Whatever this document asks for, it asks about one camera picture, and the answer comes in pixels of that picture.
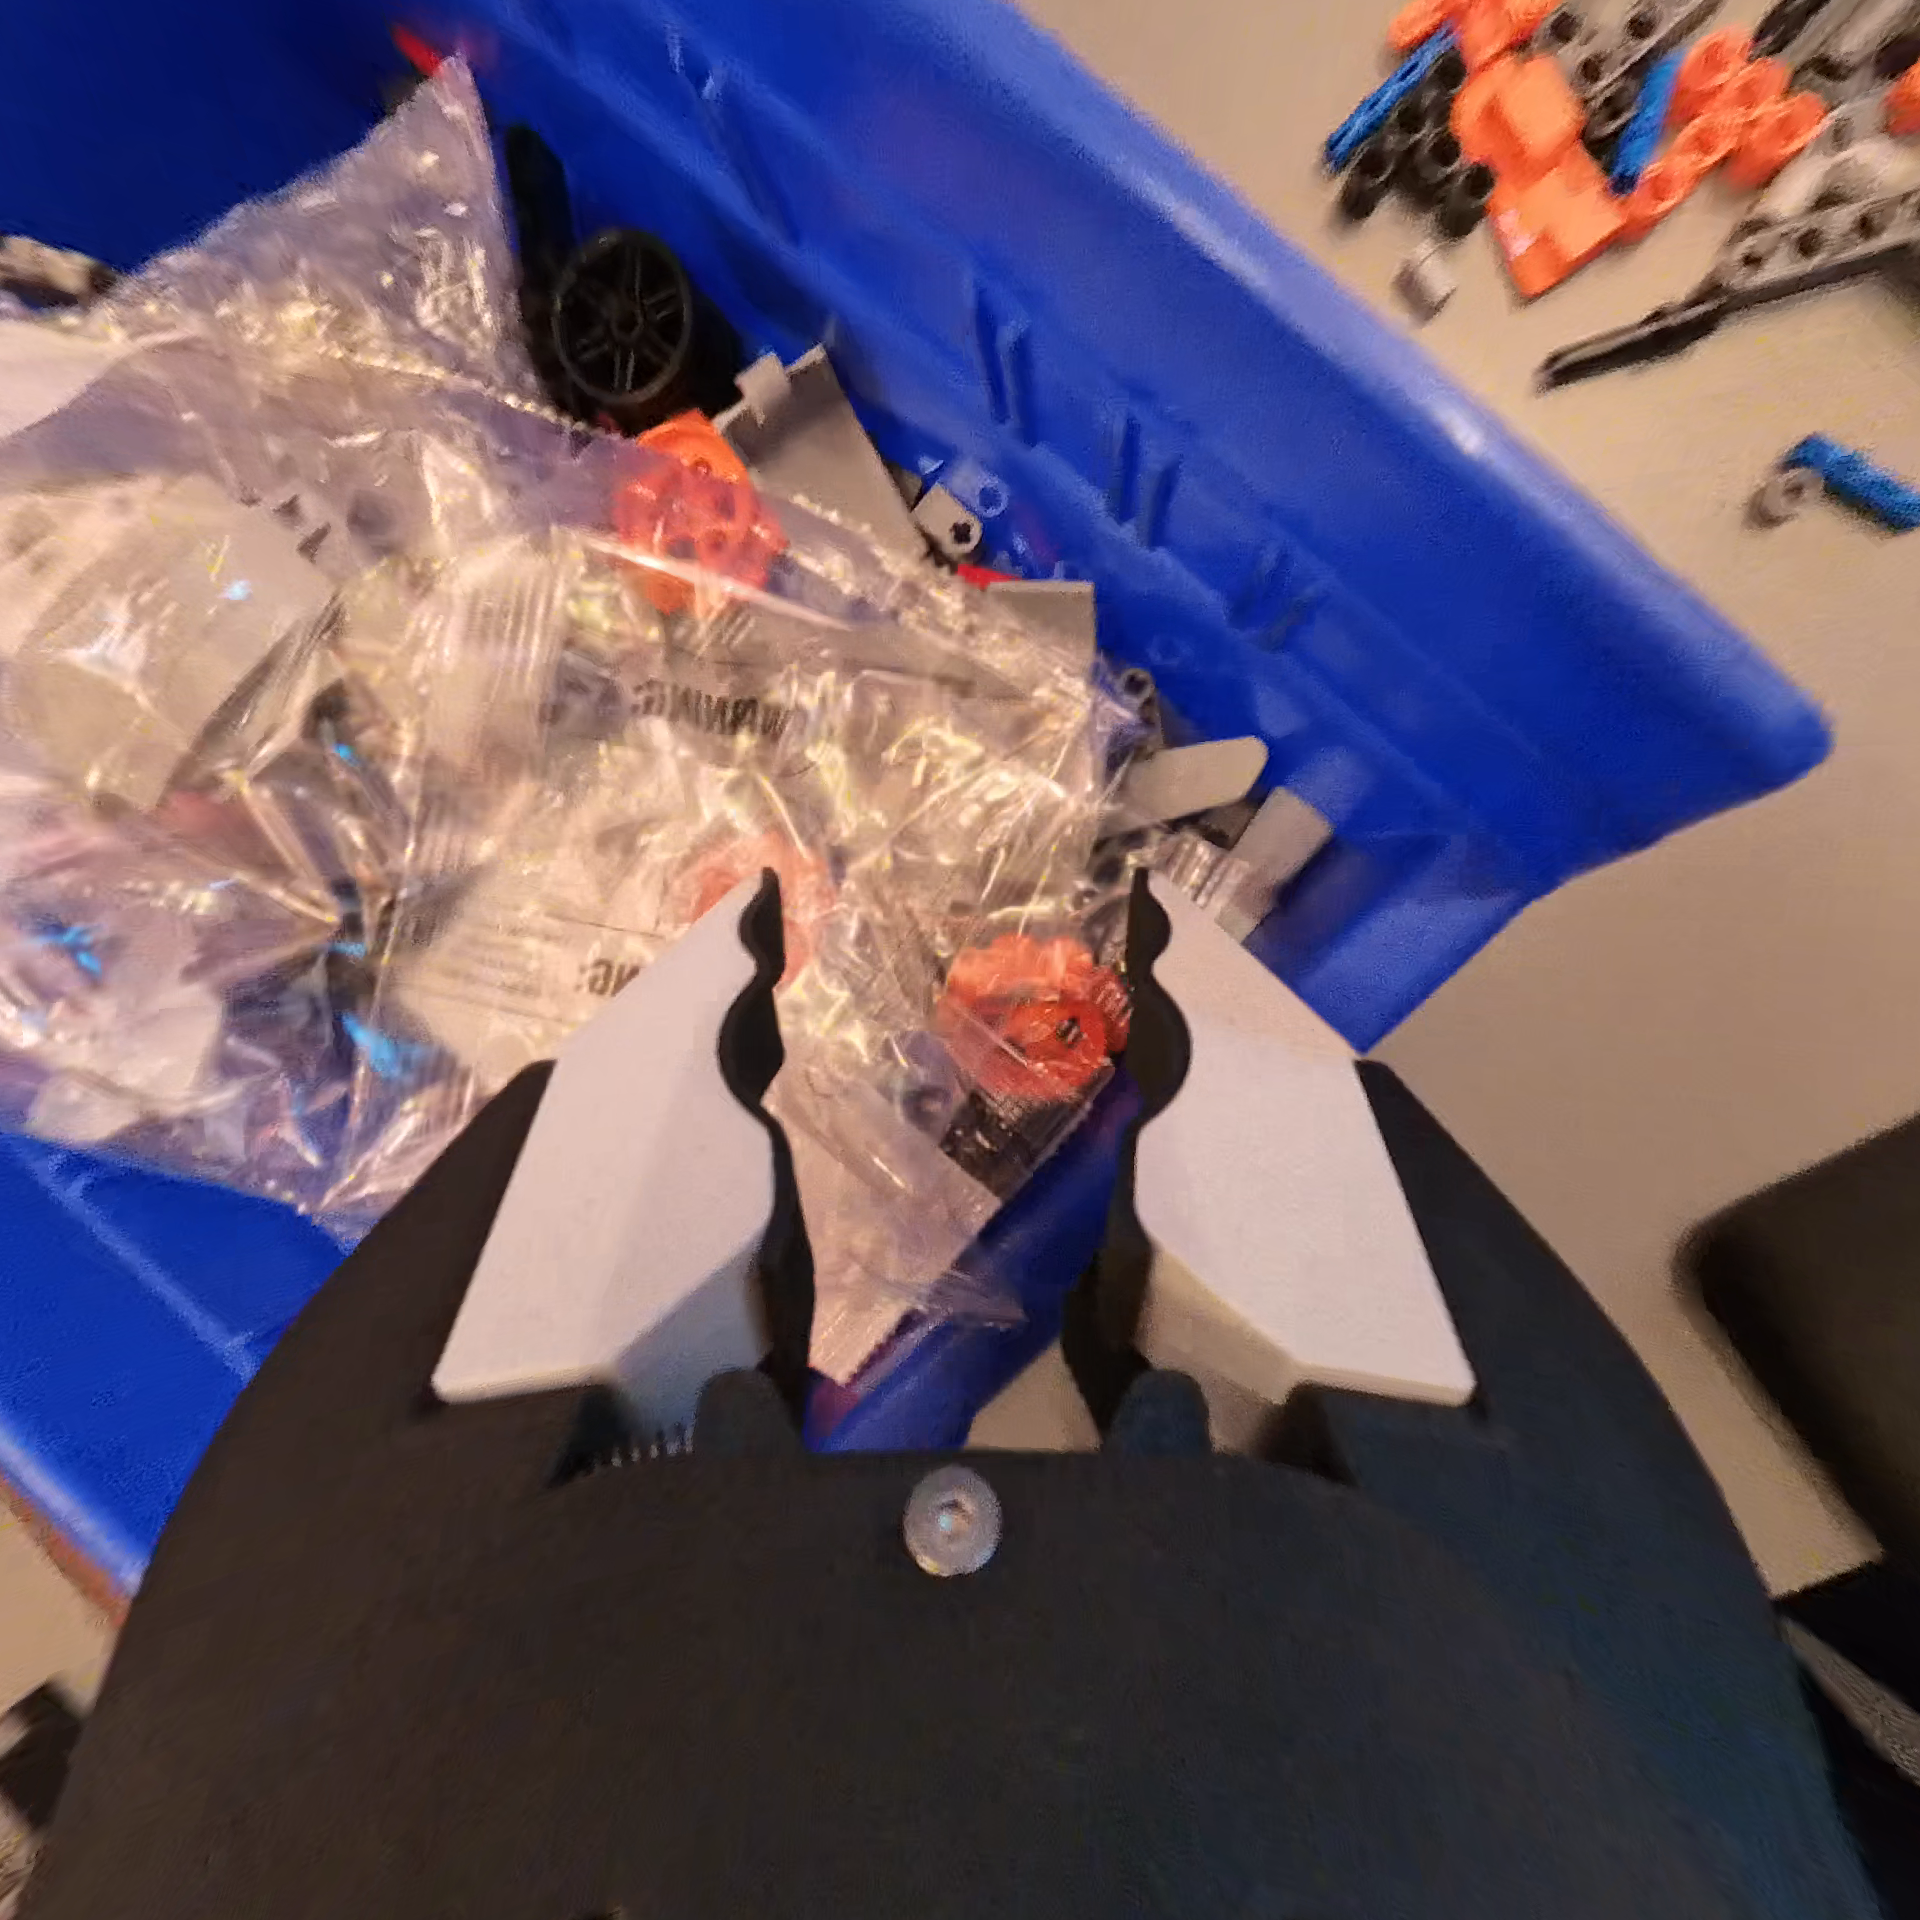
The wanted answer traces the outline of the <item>black toy wheel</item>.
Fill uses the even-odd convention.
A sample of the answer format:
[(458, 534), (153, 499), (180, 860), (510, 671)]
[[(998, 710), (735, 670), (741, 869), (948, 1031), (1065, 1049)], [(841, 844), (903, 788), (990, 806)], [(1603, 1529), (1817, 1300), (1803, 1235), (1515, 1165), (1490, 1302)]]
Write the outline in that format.
[(567, 256), (549, 342), (577, 416), (635, 438), (685, 412), (697, 333), (690, 279), (650, 230), (610, 227)]

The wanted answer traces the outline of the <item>clear plastic parts bag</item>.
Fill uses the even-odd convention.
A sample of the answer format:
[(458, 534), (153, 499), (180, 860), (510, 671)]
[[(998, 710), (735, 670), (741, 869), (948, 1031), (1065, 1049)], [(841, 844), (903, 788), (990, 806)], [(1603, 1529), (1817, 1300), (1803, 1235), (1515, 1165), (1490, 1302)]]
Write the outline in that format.
[(773, 582), (661, 614), (633, 441), (538, 391), (463, 63), (67, 318), (4, 316), (4, 1126), (349, 1246), (521, 1070), (758, 869), (853, 1376), (1012, 1328), (990, 1248), (1083, 1126), (933, 1028), (954, 958), (1117, 969), (1141, 716), (1090, 636), (754, 487)]

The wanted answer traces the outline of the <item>grey wedge panel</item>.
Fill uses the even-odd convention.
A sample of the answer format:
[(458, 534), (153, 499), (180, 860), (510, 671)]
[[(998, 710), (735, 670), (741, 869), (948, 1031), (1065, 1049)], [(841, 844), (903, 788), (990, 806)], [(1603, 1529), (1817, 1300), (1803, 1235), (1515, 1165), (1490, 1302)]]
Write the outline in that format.
[(763, 488), (860, 529), (901, 563), (930, 559), (826, 348), (793, 363), (767, 352), (738, 371), (735, 401), (713, 425)]

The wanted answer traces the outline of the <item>orange toy gear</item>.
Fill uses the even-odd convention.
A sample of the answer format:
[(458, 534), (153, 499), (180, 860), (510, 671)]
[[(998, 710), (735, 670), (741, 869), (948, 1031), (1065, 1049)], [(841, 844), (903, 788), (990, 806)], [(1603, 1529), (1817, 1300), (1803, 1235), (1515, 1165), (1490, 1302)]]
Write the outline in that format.
[(994, 1101), (1083, 1097), (1125, 1049), (1130, 1025), (1121, 971), (1071, 935), (1004, 933), (963, 948), (933, 1008), (955, 1070)]
[(766, 589), (787, 549), (749, 469), (700, 412), (638, 436), (607, 505), (622, 566), (665, 616)]

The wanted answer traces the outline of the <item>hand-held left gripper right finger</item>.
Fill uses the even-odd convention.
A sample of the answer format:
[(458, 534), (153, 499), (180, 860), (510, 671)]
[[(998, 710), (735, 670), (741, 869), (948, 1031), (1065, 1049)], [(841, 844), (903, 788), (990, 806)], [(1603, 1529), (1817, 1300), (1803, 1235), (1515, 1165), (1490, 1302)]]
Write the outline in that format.
[(1137, 1110), (1102, 1235), (1102, 1406), (1145, 1369), (1277, 1408), (1466, 1408), (1473, 1361), (1361, 1056), (1161, 876), (1126, 903)]

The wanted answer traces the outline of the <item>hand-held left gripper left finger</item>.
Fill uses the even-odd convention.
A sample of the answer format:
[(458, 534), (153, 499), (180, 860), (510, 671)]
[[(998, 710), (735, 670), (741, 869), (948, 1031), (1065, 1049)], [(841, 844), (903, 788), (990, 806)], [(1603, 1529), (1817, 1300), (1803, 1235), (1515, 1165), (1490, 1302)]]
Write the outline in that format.
[(804, 1422), (812, 1251), (785, 1068), (780, 876), (758, 869), (563, 1041), (433, 1376), (443, 1404), (598, 1384), (690, 1438), (757, 1372)]

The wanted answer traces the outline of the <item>orange black brick assembly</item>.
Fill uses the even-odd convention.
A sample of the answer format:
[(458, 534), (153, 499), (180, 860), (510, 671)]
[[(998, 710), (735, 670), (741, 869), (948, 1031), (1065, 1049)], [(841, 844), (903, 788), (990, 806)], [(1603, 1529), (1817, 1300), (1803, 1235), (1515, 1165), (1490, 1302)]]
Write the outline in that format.
[(1915, 5), (1721, 14), (1402, 5), (1388, 68), (1322, 148), (1339, 214), (1402, 195), (1441, 239), (1486, 228), (1539, 299), (1707, 188), (1735, 201), (1716, 254), (1747, 221), (1915, 188)]

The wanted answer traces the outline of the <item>grey slanted panel piece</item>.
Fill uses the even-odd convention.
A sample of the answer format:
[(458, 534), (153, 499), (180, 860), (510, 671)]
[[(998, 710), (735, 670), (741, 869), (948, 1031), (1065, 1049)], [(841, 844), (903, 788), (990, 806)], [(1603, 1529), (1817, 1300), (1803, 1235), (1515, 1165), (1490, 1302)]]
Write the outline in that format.
[(1167, 824), (1237, 805), (1260, 781), (1266, 758), (1260, 736), (1159, 747), (1130, 764), (1114, 791), (1114, 809), (1130, 824)]
[(1233, 848), (1215, 897), (1215, 924), (1243, 943), (1330, 836), (1330, 823), (1314, 806), (1276, 787)]

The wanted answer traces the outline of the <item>blue pin with grey connector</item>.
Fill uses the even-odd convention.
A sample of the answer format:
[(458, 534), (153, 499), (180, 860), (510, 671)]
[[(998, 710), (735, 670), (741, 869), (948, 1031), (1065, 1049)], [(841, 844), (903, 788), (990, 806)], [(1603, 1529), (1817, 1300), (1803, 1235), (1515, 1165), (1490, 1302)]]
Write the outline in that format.
[(1747, 517), (1757, 525), (1785, 525), (1817, 501), (1833, 501), (1891, 534), (1917, 528), (1913, 483), (1859, 447), (1819, 435), (1798, 438), (1780, 454), (1748, 499)]

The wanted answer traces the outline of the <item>blue plastic bin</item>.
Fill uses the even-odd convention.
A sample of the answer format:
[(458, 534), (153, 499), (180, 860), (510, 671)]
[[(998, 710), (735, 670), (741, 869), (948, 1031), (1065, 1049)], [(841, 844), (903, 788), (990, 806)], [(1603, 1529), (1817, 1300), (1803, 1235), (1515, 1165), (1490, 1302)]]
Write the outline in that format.
[(1002, 5), (4, 5), (4, 228), (111, 265), (467, 39), (581, 213), (826, 344), (1005, 563), (1090, 579), (1335, 844), (1255, 953), (1357, 1041), (1564, 880), (1813, 771), (1811, 696)]

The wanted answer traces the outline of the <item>dark grey long beam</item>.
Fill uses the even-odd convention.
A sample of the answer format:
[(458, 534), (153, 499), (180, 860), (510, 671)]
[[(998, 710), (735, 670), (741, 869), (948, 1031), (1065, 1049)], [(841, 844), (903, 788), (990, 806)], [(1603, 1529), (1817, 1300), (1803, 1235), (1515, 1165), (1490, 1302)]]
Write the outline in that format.
[(1747, 221), (1707, 277), (1641, 319), (1550, 352), (1537, 373), (1543, 393), (1671, 358), (1742, 312), (1825, 295), (1849, 280), (1915, 270), (1917, 189), (1817, 203), (1769, 221)]

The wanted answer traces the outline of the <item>black chair seat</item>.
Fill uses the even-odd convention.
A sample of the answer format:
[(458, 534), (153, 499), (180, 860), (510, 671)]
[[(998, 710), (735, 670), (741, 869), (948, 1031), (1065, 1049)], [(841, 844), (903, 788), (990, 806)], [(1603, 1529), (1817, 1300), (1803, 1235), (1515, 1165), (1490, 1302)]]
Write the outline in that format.
[(1703, 1311), (1905, 1576), (1917, 1569), (1917, 1118), (1701, 1220)]

